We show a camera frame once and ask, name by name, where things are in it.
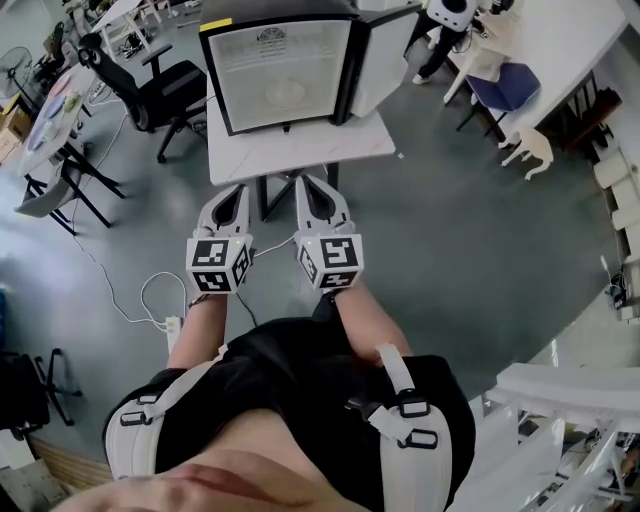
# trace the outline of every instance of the standing fan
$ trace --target standing fan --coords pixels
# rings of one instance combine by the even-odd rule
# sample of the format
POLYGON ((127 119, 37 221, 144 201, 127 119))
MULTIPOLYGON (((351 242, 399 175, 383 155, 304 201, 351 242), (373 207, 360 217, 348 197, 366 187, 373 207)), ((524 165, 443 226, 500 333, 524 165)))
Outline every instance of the standing fan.
POLYGON ((0 58, 0 99, 13 97, 18 91, 38 110, 24 90, 31 74, 31 54, 22 46, 12 48, 0 58))

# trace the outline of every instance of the black office chair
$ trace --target black office chair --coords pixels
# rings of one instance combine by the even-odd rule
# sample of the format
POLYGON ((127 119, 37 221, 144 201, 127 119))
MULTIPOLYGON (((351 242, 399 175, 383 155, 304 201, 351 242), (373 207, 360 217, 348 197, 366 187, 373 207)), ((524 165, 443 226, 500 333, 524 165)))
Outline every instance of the black office chair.
POLYGON ((172 48, 168 44, 142 60, 143 66, 151 63, 153 78, 138 88, 133 76, 113 62, 101 46, 98 34, 80 39, 80 62, 93 69, 124 101, 138 130, 153 133, 156 128, 170 125, 157 155, 159 163, 165 162, 164 151, 174 134, 185 126, 193 130, 188 120, 206 111, 205 105, 189 107, 207 96, 207 76, 188 60, 160 72, 158 61, 172 48))
POLYGON ((48 401, 65 425, 74 424, 63 411, 56 393, 79 397, 82 392, 67 391, 53 383, 54 361, 61 355, 59 348, 52 350, 45 375, 41 357, 35 358, 34 365, 27 355, 0 352, 0 430, 8 428, 16 439, 22 440, 25 434, 42 428, 50 420, 48 401))

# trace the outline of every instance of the yellow label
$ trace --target yellow label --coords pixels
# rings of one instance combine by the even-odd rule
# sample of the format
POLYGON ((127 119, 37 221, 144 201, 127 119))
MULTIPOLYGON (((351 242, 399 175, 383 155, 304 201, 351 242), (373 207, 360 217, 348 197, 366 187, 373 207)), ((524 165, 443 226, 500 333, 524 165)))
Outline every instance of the yellow label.
POLYGON ((212 28, 226 27, 227 25, 231 25, 232 23, 233 23, 233 20, 231 18, 227 18, 226 20, 212 21, 211 23, 205 23, 204 25, 200 25, 200 32, 204 32, 205 30, 211 30, 212 28))

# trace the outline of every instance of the cardboard box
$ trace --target cardboard box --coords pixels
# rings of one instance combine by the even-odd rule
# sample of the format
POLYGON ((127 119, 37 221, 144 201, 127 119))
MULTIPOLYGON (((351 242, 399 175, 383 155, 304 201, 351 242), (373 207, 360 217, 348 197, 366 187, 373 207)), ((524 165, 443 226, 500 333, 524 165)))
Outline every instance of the cardboard box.
POLYGON ((31 120, 19 107, 8 116, 0 116, 0 162, 19 148, 31 132, 31 120))

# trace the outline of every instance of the plug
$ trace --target plug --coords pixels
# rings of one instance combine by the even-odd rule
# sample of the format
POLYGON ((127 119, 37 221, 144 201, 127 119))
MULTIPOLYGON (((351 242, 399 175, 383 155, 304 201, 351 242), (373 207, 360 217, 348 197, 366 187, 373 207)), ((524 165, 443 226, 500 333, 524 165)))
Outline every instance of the plug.
POLYGON ((168 316, 166 320, 167 329, 167 345, 169 347, 169 354, 173 350, 173 346, 178 341, 180 331, 182 330, 182 318, 179 316, 168 316))

